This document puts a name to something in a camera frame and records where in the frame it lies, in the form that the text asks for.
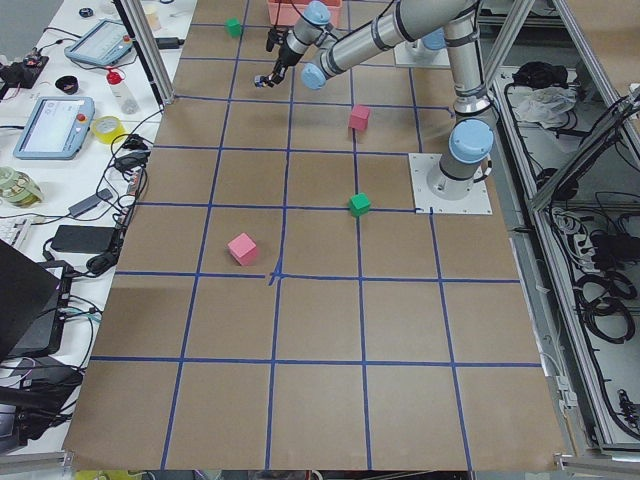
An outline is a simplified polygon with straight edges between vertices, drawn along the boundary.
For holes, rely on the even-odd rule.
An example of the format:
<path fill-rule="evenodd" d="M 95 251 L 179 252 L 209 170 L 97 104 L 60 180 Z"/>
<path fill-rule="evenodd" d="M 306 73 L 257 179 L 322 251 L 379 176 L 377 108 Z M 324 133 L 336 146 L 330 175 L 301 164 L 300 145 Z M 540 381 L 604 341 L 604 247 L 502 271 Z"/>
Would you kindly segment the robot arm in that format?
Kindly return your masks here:
<path fill-rule="evenodd" d="M 446 49 L 444 29 L 439 28 L 415 41 L 404 44 L 405 50 L 413 57 L 428 58 Z"/>
<path fill-rule="evenodd" d="M 323 1 L 293 5 L 297 18 L 274 23 L 267 51 L 277 51 L 272 71 L 255 78 L 258 87 L 274 87 L 301 62 L 310 47 L 314 56 L 303 65 L 303 84 L 322 89 L 328 80 L 391 51 L 397 65 L 447 68 L 451 72 L 455 125 L 443 158 L 430 172 L 437 192 L 468 190 L 486 176 L 495 137 L 488 124 L 492 100 L 479 41 L 478 1 L 392 1 L 378 15 L 346 34 L 336 32 L 332 13 Z"/>

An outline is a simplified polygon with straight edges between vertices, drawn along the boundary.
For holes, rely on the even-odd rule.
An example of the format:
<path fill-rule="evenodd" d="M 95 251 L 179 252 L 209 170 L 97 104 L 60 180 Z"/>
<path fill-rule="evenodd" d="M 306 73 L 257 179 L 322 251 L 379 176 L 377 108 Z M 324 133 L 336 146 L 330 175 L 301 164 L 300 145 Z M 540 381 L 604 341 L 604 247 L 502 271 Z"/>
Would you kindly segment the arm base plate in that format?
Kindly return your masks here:
<path fill-rule="evenodd" d="M 395 64 L 405 68 L 449 69 L 444 30 L 437 29 L 414 42 L 394 47 Z"/>
<path fill-rule="evenodd" d="M 452 180 L 440 169 L 439 153 L 409 153 L 409 171 L 417 214 L 491 215 L 485 181 L 475 183 L 481 168 L 467 180 Z"/>

